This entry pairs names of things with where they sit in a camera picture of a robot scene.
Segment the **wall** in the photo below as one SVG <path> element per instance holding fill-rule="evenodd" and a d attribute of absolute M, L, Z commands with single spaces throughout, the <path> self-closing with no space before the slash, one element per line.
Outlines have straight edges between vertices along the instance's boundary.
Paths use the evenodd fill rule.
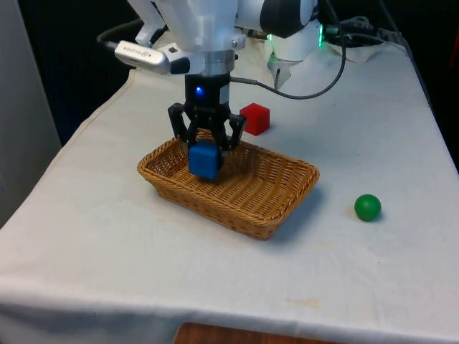
<path fill-rule="evenodd" d="M 0 1 L 0 227 L 60 148 L 15 0 Z"/>

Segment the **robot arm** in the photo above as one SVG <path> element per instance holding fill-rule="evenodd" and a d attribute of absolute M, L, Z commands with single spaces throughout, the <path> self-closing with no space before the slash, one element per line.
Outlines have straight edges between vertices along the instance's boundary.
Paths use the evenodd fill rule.
<path fill-rule="evenodd" d="M 221 168 L 225 156 L 239 144 L 245 126 L 245 118 L 229 109 L 230 72 L 235 68 L 235 52 L 245 47 L 246 40 L 236 27 L 289 37 L 311 20 L 316 0 L 156 0 L 155 6 L 149 0 L 129 2 L 147 28 L 158 29 L 160 17 L 164 19 L 176 43 L 156 50 L 148 46 L 151 36 L 148 41 L 145 35 L 138 36 L 138 42 L 146 44 L 122 41 L 116 57 L 159 74 L 186 75 L 185 103 L 168 110 L 174 135 L 192 149 L 199 129 L 210 130 Z M 188 128 L 184 114 L 190 119 Z M 224 127 L 227 121 L 233 129 L 231 136 Z"/>
<path fill-rule="evenodd" d="M 316 0 L 239 0 L 236 25 L 287 38 L 307 25 L 316 4 Z"/>
<path fill-rule="evenodd" d="M 160 74 L 219 75 L 234 69 L 245 35 L 235 27 L 290 37 L 314 18 L 317 0 L 129 0 L 145 26 L 137 42 L 121 42 L 116 57 Z M 165 22 L 176 43 L 149 49 L 149 39 Z"/>

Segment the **wooden surface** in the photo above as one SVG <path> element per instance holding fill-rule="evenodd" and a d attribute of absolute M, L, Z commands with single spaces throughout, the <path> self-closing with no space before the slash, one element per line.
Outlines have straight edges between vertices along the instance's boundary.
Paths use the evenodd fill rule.
<path fill-rule="evenodd" d="M 177 331 L 174 344 L 333 344 L 313 339 L 219 328 L 217 326 L 184 324 Z"/>

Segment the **white tablecloth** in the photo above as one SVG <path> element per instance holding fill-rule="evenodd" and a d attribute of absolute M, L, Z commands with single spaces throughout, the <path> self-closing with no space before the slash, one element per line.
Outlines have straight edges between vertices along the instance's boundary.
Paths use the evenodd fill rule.
<path fill-rule="evenodd" d="M 319 90 L 314 52 L 286 92 Z M 235 75 L 269 79 L 254 49 Z M 310 161 L 312 194 L 268 242 L 160 199 L 136 171 L 168 140 L 183 77 L 132 72 L 0 231 L 0 341 L 171 343 L 184 322 L 347 343 L 459 343 L 459 179 L 409 58 L 385 47 L 315 100 L 232 85 L 272 128 L 244 139 Z M 356 218 L 365 193 L 383 203 Z"/>

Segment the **black cable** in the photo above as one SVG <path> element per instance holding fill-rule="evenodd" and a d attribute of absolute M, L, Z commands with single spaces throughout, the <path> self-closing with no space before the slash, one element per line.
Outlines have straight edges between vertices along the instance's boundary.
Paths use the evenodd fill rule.
<path fill-rule="evenodd" d="M 384 3 L 384 0 L 379 0 L 379 5 L 381 6 L 381 9 L 384 12 L 384 15 L 386 16 L 387 21 L 390 23 L 390 25 L 392 26 L 392 29 L 397 34 L 398 44 L 402 45 L 407 50 L 407 53 L 410 56 L 411 63 L 413 67 L 415 68 L 417 78 L 419 79 L 422 90 L 424 91 L 425 98 L 427 99 L 427 102 L 429 103 L 429 107 L 432 109 L 432 103 L 430 102 L 430 96 L 429 96 L 429 92 L 427 91 L 427 86 L 425 84 L 424 79 L 422 78 L 421 72 L 419 71 L 419 67 L 417 66 L 417 63 L 415 61 L 415 56 L 413 55 L 413 52 L 411 51 L 410 45 L 408 44 L 407 40 L 403 37 L 397 24 L 395 24 L 395 20 L 392 18 L 392 15 L 387 9 L 386 4 Z"/>
<path fill-rule="evenodd" d="M 343 50 L 342 55 L 341 55 L 341 67 L 339 69 L 339 72 L 337 76 L 335 77 L 335 80 L 326 88 L 324 88 L 322 91 L 314 93 L 313 95 L 288 95 L 287 93 L 281 92 L 276 90 L 275 88 L 272 88 L 268 85 L 265 85 L 257 80 L 252 80 L 252 79 L 245 79 L 243 77 L 232 77 L 231 81 L 232 82 L 237 82 L 240 84 L 246 84 L 246 85 L 255 85 L 262 87 L 272 93 L 275 93 L 276 95 L 280 95 L 281 97 L 285 97 L 288 99 L 294 99 L 294 100 L 307 100 L 307 99 L 313 99 L 317 98 L 324 93 L 327 93 L 336 83 L 341 79 L 341 76 L 343 74 L 344 68 L 346 66 L 346 41 L 344 39 L 344 29 L 341 25 L 341 22 L 338 18 L 338 15 L 335 12 L 335 9 L 333 5 L 331 4 L 330 0 L 324 0 L 327 3 L 327 7 L 330 9 L 331 16 L 333 17 L 333 21 L 335 22 L 335 25 L 338 27 L 339 34 L 341 35 L 341 48 Z"/>
<path fill-rule="evenodd" d="M 98 35 L 97 41 L 99 44 L 103 45 L 105 48 L 107 48 L 110 51 L 113 51 L 116 49 L 118 46 L 117 42 L 112 41 L 112 36 L 115 34 L 118 34 L 120 32 L 123 32 L 128 29 L 132 29 L 134 27 L 137 27 L 138 25 L 142 24 L 143 21 L 142 19 L 135 19 L 133 21 L 130 21 L 125 24 L 118 25 L 117 27 L 113 27 L 111 29 L 108 29 L 107 31 L 102 32 L 101 34 Z"/>
<path fill-rule="evenodd" d="M 379 5 L 381 6 L 382 11 L 384 12 L 384 15 L 387 18 L 387 21 L 391 25 L 392 29 L 397 33 L 397 39 L 398 39 L 398 44 L 403 45 L 403 36 L 402 33 L 400 32 L 397 24 L 395 24 L 395 21 L 393 20 L 392 16 L 390 15 L 389 11 L 387 10 L 386 4 L 384 3 L 384 0 L 379 0 Z"/>

